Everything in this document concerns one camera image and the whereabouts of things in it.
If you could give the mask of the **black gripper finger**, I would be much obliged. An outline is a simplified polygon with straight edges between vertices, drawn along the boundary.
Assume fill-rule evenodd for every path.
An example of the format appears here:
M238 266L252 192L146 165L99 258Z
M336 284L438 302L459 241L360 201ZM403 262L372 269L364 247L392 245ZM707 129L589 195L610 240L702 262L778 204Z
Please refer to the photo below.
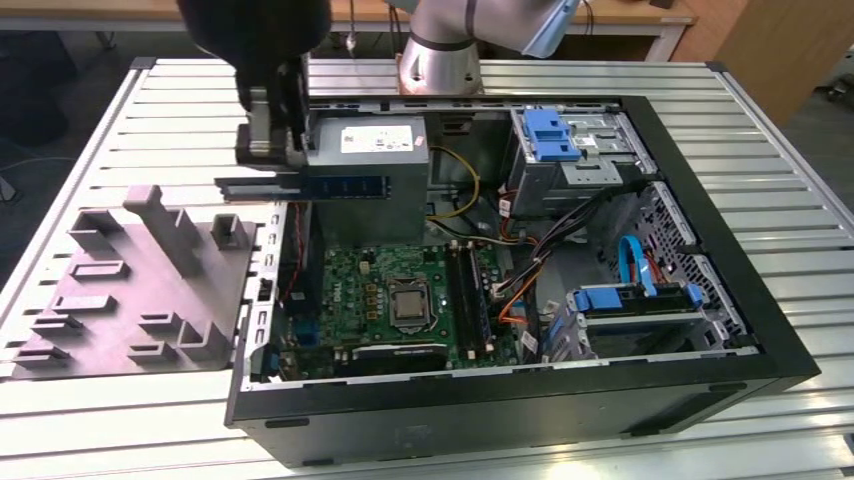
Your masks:
M306 56L290 57L278 70L280 108L286 124L284 165L288 171L302 170L311 147L308 83Z

